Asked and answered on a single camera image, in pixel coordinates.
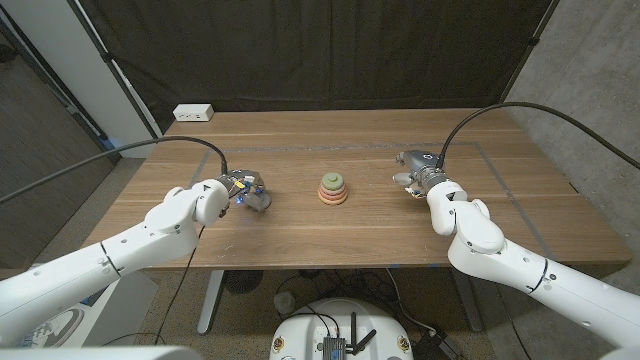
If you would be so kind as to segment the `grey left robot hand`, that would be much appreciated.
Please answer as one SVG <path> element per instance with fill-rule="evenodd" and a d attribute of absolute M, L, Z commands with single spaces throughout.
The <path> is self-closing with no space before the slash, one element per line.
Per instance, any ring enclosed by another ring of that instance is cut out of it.
<path fill-rule="evenodd" d="M 271 205 L 271 197 L 261 175 L 251 170 L 231 170 L 216 177 L 229 193 L 229 199 L 262 213 Z"/>

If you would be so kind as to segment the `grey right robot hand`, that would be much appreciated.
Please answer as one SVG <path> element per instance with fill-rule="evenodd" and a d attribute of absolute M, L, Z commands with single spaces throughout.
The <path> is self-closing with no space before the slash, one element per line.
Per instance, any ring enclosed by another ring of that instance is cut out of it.
<path fill-rule="evenodd" d="M 408 171 L 395 174 L 393 181 L 413 197 L 425 198 L 431 188 L 448 180 L 445 172 L 437 166 L 438 161 L 439 156 L 432 152 L 422 150 L 400 152 L 396 156 L 396 162 L 407 167 Z"/>

